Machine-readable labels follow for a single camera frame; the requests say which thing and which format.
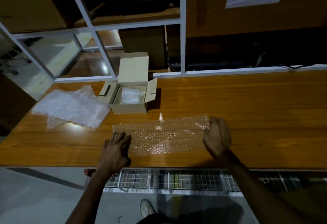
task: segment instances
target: forearm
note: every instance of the forearm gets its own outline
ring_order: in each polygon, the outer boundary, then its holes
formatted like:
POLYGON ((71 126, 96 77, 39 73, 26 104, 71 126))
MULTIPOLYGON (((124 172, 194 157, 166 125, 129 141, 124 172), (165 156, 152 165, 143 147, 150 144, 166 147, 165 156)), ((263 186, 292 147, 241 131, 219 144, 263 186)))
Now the forearm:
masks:
POLYGON ((225 150, 216 159, 228 168, 261 224, 308 223, 307 218, 297 209, 268 190, 258 178, 252 175, 231 150, 225 150))
POLYGON ((66 224, 90 224, 95 222, 105 184, 106 181, 96 171, 66 224))

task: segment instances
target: open cardboard box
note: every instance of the open cardboard box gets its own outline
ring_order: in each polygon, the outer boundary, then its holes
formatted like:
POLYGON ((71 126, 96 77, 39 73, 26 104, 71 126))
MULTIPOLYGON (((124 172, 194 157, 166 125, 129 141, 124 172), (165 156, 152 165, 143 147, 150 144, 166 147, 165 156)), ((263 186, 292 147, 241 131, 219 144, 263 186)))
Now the open cardboard box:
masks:
POLYGON ((149 55, 147 52, 127 53, 121 56, 118 82, 106 81, 98 101, 111 104, 115 114, 147 113, 147 103, 156 98, 157 79, 148 82, 149 55), (145 92, 142 103, 120 104, 123 88, 145 92))

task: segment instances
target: bubble wrap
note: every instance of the bubble wrap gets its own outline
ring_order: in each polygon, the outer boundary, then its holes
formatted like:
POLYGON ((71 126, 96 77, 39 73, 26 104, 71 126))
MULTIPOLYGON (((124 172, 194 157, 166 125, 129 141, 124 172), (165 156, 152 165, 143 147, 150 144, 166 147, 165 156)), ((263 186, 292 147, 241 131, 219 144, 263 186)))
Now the bubble wrap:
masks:
POLYGON ((144 156, 205 150, 202 142, 204 127, 209 127, 206 115, 147 123, 114 124, 112 130, 131 134, 129 155, 144 156))
POLYGON ((123 88, 120 104, 141 104, 145 92, 138 89, 123 88))
POLYGON ((90 85, 74 92, 53 90, 33 107, 32 114, 47 115, 48 129, 72 122, 95 130, 110 111, 108 104, 96 99, 90 85))

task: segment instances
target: white shoe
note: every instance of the white shoe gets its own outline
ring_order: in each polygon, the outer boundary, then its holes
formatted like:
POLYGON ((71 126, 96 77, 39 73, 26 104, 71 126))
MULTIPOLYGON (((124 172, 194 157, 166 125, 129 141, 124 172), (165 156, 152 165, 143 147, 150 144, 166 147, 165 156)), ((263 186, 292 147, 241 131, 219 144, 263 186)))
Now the white shoe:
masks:
POLYGON ((143 199, 140 204, 140 211, 143 218, 150 214, 155 214, 154 208, 148 199, 143 199))

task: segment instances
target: person's right arm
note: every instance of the person's right arm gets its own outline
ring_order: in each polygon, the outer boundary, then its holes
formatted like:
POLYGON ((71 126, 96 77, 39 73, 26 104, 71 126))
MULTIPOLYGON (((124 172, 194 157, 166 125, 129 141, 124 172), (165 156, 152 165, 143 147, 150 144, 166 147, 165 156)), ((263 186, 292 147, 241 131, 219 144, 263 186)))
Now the person's right arm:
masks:
POLYGON ((268 190, 229 149, 231 132, 223 118, 210 118, 210 129, 204 130, 204 145, 211 156, 222 163, 234 177, 253 214, 261 224, 312 223, 284 199, 268 190))

